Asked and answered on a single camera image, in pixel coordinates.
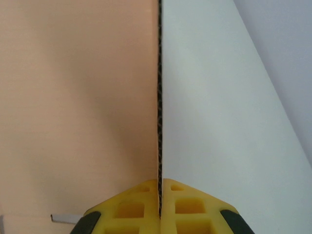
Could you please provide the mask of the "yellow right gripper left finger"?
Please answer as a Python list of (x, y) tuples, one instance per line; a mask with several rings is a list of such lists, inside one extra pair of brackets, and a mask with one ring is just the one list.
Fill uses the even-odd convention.
[(157, 180), (144, 181), (88, 209), (70, 234), (160, 234)]

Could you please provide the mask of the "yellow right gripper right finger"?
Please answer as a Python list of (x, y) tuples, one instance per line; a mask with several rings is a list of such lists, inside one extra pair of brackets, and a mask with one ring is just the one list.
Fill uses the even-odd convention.
[(229, 203), (172, 179), (162, 185), (162, 234), (255, 234)]

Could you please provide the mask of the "pink cardboard paper box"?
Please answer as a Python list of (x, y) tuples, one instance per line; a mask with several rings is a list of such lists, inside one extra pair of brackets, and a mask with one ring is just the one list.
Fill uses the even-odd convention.
[(0, 234), (157, 177), (158, 0), (0, 0)]

